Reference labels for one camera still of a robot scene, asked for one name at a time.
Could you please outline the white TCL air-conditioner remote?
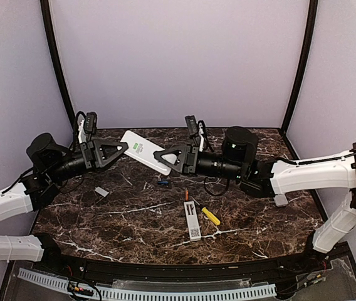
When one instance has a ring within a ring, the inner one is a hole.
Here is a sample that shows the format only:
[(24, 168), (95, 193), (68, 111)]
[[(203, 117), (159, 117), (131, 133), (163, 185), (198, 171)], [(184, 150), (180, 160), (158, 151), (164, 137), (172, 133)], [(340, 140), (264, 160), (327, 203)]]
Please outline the white TCL air-conditioner remote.
[(125, 155), (162, 175), (170, 174), (172, 169), (154, 158), (154, 152), (164, 150), (160, 146), (130, 130), (125, 131), (120, 141), (128, 145)]

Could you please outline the white battery cover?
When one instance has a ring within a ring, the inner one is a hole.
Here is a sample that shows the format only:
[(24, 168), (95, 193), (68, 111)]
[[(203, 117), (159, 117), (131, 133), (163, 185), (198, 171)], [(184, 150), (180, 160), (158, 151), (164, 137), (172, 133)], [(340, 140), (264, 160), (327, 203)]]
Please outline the white battery cover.
[(109, 192), (104, 190), (101, 187), (96, 187), (95, 188), (95, 192), (98, 193), (99, 195), (103, 196), (104, 198), (107, 197), (109, 195)]

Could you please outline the yellow handled screwdriver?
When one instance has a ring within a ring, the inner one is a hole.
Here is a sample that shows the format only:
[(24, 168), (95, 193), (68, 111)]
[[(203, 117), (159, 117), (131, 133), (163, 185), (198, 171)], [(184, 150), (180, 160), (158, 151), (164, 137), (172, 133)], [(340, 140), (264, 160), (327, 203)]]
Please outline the yellow handled screwdriver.
[(199, 204), (199, 208), (201, 212), (216, 226), (221, 224), (219, 218), (217, 218), (210, 210), (208, 210), (205, 206)]

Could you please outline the slim white remote control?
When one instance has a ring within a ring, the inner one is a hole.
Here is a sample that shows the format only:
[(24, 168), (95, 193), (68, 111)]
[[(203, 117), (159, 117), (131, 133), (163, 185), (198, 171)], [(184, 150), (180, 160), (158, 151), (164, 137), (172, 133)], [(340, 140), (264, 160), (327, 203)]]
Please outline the slim white remote control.
[(186, 214), (190, 241), (199, 241), (201, 239), (201, 230), (199, 227), (196, 205), (193, 201), (185, 201), (184, 210)]

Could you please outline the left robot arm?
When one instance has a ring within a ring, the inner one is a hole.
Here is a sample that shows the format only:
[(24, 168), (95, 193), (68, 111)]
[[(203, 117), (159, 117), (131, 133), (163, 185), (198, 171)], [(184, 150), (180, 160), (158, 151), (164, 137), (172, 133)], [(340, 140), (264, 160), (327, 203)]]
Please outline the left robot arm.
[[(88, 172), (104, 171), (128, 149), (125, 142), (93, 139), (80, 144), (80, 151), (59, 145), (49, 133), (37, 136), (26, 153), (33, 163), (6, 189), (0, 191), (0, 222), (23, 213), (39, 211), (60, 194), (63, 182)], [(42, 262), (52, 273), (61, 273), (66, 260), (47, 234), (0, 235), (0, 261)]]

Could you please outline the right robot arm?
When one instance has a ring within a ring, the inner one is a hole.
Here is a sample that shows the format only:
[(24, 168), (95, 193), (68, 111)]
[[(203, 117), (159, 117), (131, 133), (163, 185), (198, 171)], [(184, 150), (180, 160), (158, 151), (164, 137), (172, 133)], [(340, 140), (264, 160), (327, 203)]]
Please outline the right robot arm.
[(277, 198), (311, 189), (347, 188), (341, 205), (311, 236), (309, 249), (297, 259), (303, 272), (312, 271), (322, 254), (332, 250), (356, 226), (356, 142), (350, 150), (331, 156), (292, 161), (277, 157), (256, 159), (258, 136), (240, 126), (225, 131), (222, 152), (206, 152), (198, 145), (178, 145), (155, 151), (155, 160), (180, 174), (235, 181), (254, 198)]

